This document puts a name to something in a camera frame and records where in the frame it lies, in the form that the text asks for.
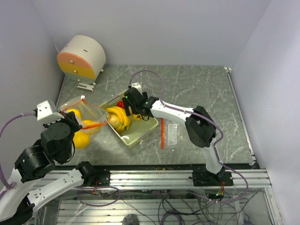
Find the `yellow bell pepper toy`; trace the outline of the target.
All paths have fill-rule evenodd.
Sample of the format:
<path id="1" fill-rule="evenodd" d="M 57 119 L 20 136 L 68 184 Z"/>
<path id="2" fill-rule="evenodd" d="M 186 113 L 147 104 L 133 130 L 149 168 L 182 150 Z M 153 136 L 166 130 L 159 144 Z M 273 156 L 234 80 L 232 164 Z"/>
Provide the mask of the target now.
<path id="1" fill-rule="evenodd" d="M 134 119 L 135 121 L 142 120 L 141 114 L 133 114 L 132 117 L 133 117 L 133 119 Z"/>

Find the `yellow banana bunch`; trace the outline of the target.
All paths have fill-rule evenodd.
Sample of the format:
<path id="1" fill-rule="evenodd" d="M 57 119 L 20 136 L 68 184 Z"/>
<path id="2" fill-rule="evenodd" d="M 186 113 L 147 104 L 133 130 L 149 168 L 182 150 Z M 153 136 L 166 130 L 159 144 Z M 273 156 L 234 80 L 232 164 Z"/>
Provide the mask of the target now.
<path id="1" fill-rule="evenodd" d="M 131 119 L 129 116 L 126 115 L 126 112 L 123 108 L 120 108 L 118 106 L 112 106 L 106 108 L 106 111 L 109 113 L 110 117 L 112 114 L 115 114 L 119 117 L 121 121 L 121 125 L 119 128 L 115 129 L 117 133 L 123 133 L 126 130 L 129 130 L 131 125 Z"/>

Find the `yellow orange toy fruit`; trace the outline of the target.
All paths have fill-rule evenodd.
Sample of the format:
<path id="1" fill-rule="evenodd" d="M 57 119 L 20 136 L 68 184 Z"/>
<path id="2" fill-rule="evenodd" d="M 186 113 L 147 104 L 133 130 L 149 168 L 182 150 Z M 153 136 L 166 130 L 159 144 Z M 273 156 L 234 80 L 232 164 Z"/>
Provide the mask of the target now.
<path id="1" fill-rule="evenodd" d="M 90 144 L 90 137 L 83 131 L 75 132 L 73 142 L 76 149 L 83 149 Z"/>

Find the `yellow lemon toy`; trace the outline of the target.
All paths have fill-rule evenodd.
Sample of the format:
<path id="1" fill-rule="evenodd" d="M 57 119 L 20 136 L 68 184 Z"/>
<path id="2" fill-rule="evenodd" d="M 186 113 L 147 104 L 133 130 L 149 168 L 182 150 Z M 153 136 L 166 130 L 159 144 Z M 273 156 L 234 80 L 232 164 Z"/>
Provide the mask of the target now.
<path id="1" fill-rule="evenodd" d="M 97 121 L 92 120 L 82 120 L 82 131 L 87 135 L 94 135 L 100 131 L 100 126 L 96 126 Z"/>

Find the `clear zip bag red zipper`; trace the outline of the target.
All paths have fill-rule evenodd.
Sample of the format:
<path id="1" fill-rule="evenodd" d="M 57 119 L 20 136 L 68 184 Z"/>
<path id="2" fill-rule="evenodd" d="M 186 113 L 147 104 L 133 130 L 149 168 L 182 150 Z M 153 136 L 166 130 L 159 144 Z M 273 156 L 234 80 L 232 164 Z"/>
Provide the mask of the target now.
<path id="1" fill-rule="evenodd" d="M 108 124 L 110 119 L 110 115 L 106 111 L 106 109 L 98 105 L 88 103 L 85 100 L 85 95 L 77 96 L 63 103 L 59 107 L 59 109 L 63 112 L 66 112 L 67 109 L 71 108 L 79 110 L 79 112 L 81 113 L 82 120 L 97 121 L 98 124 L 96 126 L 100 126 L 100 131 L 101 127 Z M 90 137 L 90 140 L 92 141 L 98 135 L 98 133 L 94 135 L 88 135 Z"/>

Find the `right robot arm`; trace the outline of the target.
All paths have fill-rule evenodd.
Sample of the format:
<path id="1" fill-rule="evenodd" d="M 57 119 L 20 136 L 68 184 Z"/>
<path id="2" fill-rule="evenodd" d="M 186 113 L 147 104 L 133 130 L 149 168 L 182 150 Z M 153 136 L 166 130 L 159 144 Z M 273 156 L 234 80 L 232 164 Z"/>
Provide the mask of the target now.
<path id="1" fill-rule="evenodd" d="M 225 168 L 216 143 L 218 126 L 202 106 L 180 107 L 164 102 L 157 97 L 148 97 L 137 88 L 130 86 L 122 99 L 127 115 L 140 114 L 143 117 L 171 120 L 185 127 L 191 143 L 202 149 L 205 160 L 207 181 L 218 185 L 223 180 Z"/>

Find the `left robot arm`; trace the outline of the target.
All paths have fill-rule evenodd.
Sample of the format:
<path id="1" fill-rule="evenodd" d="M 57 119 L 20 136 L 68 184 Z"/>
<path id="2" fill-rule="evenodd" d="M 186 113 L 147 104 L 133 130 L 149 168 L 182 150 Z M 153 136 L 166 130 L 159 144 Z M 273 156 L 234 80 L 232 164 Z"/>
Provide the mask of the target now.
<path id="1" fill-rule="evenodd" d="M 91 186 L 96 171 L 88 161 L 78 164 L 71 172 L 41 188 L 32 188 L 49 172 L 55 163 L 67 163 L 75 152 L 73 137 L 82 126 L 74 112 L 52 112 L 54 119 L 43 124 L 46 128 L 34 145 L 27 147 L 15 162 L 10 178 L 0 175 L 4 185 L 0 193 L 0 223 L 21 225 L 33 213 L 59 195 L 81 185 Z"/>

